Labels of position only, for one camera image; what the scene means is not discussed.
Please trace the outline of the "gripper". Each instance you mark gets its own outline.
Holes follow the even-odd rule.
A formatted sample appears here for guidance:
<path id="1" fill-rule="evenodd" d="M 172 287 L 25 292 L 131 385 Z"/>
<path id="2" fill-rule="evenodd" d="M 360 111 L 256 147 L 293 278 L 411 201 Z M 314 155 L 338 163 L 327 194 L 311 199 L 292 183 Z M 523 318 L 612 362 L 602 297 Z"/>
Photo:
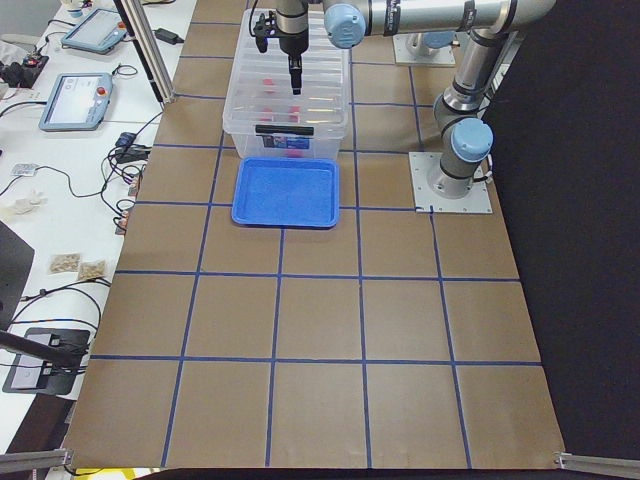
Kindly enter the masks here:
<path id="1" fill-rule="evenodd" d="M 288 56 L 291 89 L 299 94 L 299 70 L 306 51 L 306 13 L 277 13 L 277 27 L 281 33 L 279 45 Z"/>

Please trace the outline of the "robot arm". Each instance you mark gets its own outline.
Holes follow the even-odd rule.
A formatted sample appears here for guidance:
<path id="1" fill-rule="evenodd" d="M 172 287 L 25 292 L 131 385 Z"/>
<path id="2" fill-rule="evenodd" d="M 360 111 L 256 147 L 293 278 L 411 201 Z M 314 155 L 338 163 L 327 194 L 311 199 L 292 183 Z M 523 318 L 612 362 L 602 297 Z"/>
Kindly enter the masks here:
<path id="1" fill-rule="evenodd" d="M 280 49 L 288 57 L 291 89 L 294 95 L 302 90 L 302 55 L 309 47 L 308 1 L 278 0 L 276 26 Z"/>
<path id="2" fill-rule="evenodd" d="M 443 153 L 427 174 L 431 191 L 458 200 L 470 193 L 477 168 L 490 156 L 493 132 L 477 115 L 509 35 L 542 19 L 554 5 L 518 0 L 325 1 L 323 10 L 328 37 L 342 49 L 357 46 L 367 36 L 468 34 L 452 83 L 434 102 Z"/>

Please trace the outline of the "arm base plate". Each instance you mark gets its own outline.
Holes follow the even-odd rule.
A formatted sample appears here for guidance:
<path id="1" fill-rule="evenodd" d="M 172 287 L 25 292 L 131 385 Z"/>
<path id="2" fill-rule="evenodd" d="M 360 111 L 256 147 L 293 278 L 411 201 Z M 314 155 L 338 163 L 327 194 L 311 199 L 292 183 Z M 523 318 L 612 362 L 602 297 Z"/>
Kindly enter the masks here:
<path id="1" fill-rule="evenodd" d="M 414 209 L 418 213 L 493 213 L 487 180 L 478 167 L 468 179 L 454 179 L 441 170 L 440 152 L 410 152 Z"/>
<path id="2" fill-rule="evenodd" d="M 393 37 L 395 62 L 407 66 L 455 66 L 454 31 L 398 34 Z"/>

